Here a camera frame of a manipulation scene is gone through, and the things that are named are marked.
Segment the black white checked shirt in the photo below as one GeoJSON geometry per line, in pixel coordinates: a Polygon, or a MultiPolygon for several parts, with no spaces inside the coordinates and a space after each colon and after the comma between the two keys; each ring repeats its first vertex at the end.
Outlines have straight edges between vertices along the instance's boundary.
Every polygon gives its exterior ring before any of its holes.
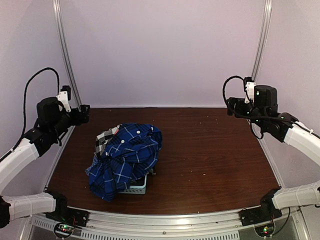
{"type": "Polygon", "coordinates": [[[110,140],[113,138],[114,135],[117,134],[117,132],[120,129],[120,124],[117,125],[116,127],[113,128],[109,128],[106,131],[103,131],[102,133],[100,133],[99,135],[96,136],[95,138],[95,156],[98,159],[101,159],[106,145],[110,142],[110,140]]]}

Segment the blue plaid long sleeve shirt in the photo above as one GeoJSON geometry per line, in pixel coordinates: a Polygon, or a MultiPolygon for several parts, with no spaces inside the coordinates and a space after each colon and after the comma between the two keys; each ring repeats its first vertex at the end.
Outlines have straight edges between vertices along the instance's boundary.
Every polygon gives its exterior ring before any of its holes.
{"type": "Polygon", "coordinates": [[[152,124],[118,125],[121,125],[119,131],[88,176],[91,192],[107,202],[152,172],[163,147],[162,131],[152,124]]]}

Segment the light blue plastic basket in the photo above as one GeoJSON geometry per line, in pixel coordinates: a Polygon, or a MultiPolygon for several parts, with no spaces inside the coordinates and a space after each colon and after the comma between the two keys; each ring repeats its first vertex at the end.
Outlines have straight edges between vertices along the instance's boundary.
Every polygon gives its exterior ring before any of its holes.
{"type": "Polygon", "coordinates": [[[120,194],[144,195],[147,189],[147,180],[150,176],[156,176],[156,173],[148,173],[144,177],[137,179],[131,183],[128,189],[120,192],[120,194]]]}

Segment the small blue gingham shirt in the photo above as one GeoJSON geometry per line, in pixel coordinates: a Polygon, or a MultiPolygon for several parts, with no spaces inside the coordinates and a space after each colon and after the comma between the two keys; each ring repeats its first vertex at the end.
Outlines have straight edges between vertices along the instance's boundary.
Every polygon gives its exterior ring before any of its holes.
{"type": "Polygon", "coordinates": [[[99,163],[99,158],[96,154],[93,155],[93,160],[91,165],[85,170],[87,176],[89,176],[91,169],[99,163]]]}

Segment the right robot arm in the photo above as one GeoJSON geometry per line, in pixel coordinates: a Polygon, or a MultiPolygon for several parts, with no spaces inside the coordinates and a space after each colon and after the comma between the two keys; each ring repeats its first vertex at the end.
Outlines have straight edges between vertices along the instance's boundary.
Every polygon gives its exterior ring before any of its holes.
{"type": "MultiPolygon", "coordinates": [[[[224,98],[227,114],[249,120],[260,128],[260,134],[270,134],[291,146],[314,163],[320,163],[320,137],[293,115],[278,112],[277,89],[269,85],[248,82],[245,97],[224,98]]],[[[256,210],[259,220],[268,220],[276,210],[296,206],[320,205],[320,182],[291,188],[271,190],[256,210]]]]}

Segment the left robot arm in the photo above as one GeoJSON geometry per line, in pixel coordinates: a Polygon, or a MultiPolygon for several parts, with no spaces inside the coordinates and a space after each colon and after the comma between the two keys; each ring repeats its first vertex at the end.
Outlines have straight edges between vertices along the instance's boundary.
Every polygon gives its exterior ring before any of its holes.
{"type": "MultiPolygon", "coordinates": [[[[25,167],[42,157],[54,144],[61,145],[61,139],[73,126],[89,122],[90,106],[71,108],[69,100],[48,97],[37,106],[34,127],[22,135],[19,144],[0,159],[0,189],[4,190],[25,167]]],[[[61,222],[72,218],[67,198],[55,191],[44,191],[33,195],[0,196],[0,226],[31,217],[39,213],[53,213],[61,222]]]]}

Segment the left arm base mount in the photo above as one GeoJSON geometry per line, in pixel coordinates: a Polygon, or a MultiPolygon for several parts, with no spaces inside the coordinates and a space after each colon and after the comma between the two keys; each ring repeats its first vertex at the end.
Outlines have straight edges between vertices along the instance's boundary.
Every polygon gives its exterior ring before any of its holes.
{"type": "Polygon", "coordinates": [[[56,222],[62,222],[76,227],[86,227],[89,212],[68,206],[68,199],[56,191],[46,191],[55,200],[55,209],[53,212],[46,212],[45,217],[56,222]]]}

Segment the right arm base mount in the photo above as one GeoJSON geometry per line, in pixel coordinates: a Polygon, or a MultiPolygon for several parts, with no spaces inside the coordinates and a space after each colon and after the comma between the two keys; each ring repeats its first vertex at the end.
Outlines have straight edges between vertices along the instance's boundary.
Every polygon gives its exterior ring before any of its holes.
{"type": "Polygon", "coordinates": [[[238,215],[242,226],[255,225],[280,218],[283,214],[280,209],[275,208],[272,198],[280,188],[274,188],[264,195],[260,200],[260,206],[254,208],[243,208],[238,215]]]}

